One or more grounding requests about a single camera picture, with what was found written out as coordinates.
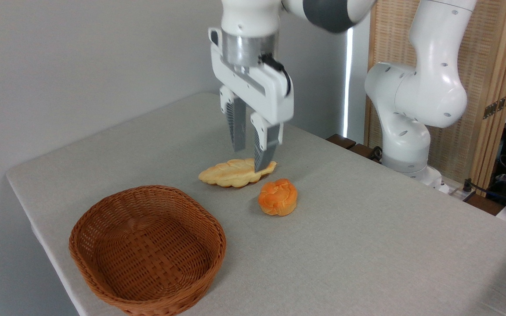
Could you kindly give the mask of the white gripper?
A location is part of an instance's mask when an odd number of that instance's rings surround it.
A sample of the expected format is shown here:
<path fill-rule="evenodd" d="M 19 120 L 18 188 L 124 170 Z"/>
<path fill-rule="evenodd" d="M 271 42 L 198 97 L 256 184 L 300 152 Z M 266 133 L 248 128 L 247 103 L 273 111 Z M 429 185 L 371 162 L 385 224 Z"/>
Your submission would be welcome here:
<path fill-rule="evenodd" d="M 229 126 L 235 152 L 246 147 L 246 104 L 255 112 L 250 116 L 255 130 L 255 172 L 265 170 L 282 144 L 284 122 L 293 118 L 293 85 L 283 72 L 269 64 L 249 67 L 241 73 L 222 56 L 222 30 L 209 28 L 213 73 L 223 84 L 220 88 L 220 109 Z"/>

